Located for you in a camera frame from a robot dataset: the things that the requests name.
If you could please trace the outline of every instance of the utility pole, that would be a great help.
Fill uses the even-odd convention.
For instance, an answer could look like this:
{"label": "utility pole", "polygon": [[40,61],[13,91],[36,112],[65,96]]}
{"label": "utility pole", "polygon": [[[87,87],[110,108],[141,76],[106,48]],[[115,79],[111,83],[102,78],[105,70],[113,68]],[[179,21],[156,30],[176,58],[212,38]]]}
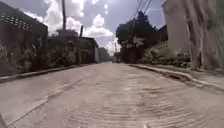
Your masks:
{"label": "utility pole", "polygon": [[117,44],[116,44],[117,42],[114,42],[114,48],[115,48],[115,53],[117,53]]}
{"label": "utility pole", "polygon": [[65,10],[65,0],[62,0],[62,16],[63,16],[63,30],[66,30],[66,10]]}

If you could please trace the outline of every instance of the curb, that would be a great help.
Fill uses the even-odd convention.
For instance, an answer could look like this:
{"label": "curb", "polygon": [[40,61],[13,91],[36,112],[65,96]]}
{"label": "curb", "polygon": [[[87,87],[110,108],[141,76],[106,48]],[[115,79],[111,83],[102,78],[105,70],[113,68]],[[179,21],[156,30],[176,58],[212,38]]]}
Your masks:
{"label": "curb", "polygon": [[14,81],[18,79],[24,79],[28,77],[33,77],[33,76],[39,76],[39,75],[44,75],[52,72],[57,72],[57,71],[62,71],[62,70],[67,70],[67,69],[72,69],[72,68],[78,68],[78,67],[84,67],[84,66],[89,66],[93,64],[83,64],[83,65],[73,65],[73,66],[68,66],[68,67],[63,67],[63,68],[54,68],[54,69],[49,69],[49,70],[43,70],[43,71],[38,71],[38,72],[30,72],[30,73],[25,73],[25,74],[19,74],[19,75],[14,75],[14,76],[5,76],[0,78],[0,84],[9,82],[9,81]]}
{"label": "curb", "polygon": [[187,74],[187,73],[171,71],[168,69],[152,68],[149,66],[146,67],[146,66],[139,66],[139,65],[132,65],[132,64],[129,66],[152,71],[155,73],[159,73],[166,77],[173,78],[173,79],[179,80],[179,81],[187,83],[187,84],[189,84],[189,82],[191,82],[191,83],[193,83],[193,86],[195,86],[195,87],[200,87],[200,88],[206,87],[206,88],[213,89],[216,91],[224,92],[224,88],[220,88],[215,84],[211,84],[211,83],[207,83],[205,81],[195,79],[190,74]]}

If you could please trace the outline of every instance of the concrete wall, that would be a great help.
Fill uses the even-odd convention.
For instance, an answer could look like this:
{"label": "concrete wall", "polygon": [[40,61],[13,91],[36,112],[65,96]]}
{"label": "concrete wall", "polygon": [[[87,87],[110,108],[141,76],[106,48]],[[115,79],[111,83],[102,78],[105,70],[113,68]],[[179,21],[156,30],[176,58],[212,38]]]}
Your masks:
{"label": "concrete wall", "polygon": [[191,52],[193,69],[224,69],[224,1],[167,0],[163,5],[173,53]]}
{"label": "concrete wall", "polygon": [[167,0],[163,5],[168,31],[168,47],[174,55],[189,52],[184,9],[181,0]]}

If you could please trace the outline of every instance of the sidewalk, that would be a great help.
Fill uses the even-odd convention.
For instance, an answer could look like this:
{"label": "sidewalk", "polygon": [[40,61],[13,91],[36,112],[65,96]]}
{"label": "sidewalk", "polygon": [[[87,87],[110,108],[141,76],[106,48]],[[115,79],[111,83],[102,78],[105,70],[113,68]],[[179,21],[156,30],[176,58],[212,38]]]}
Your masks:
{"label": "sidewalk", "polygon": [[197,87],[207,87],[224,92],[224,75],[210,72],[196,72],[189,69],[181,69],[168,66],[130,65],[132,67],[145,69],[160,73],[164,76],[178,79]]}

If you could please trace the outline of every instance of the house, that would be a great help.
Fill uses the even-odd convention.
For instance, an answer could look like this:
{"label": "house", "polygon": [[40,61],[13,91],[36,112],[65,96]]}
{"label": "house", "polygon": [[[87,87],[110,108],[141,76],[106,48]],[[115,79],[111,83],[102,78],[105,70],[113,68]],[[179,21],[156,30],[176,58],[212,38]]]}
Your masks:
{"label": "house", "polygon": [[168,47],[190,53],[191,68],[224,69],[223,0],[166,0]]}
{"label": "house", "polygon": [[173,55],[189,52],[185,12],[182,0],[167,0],[163,4],[168,33],[168,47]]}
{"label": "house", "polygon": [[166,25],[158,30],[158,40],[154,45],[150,47],[150,50],[157,51],[160,55],[163,56],[173,56],[173,53],[169,49],[169,40]]}

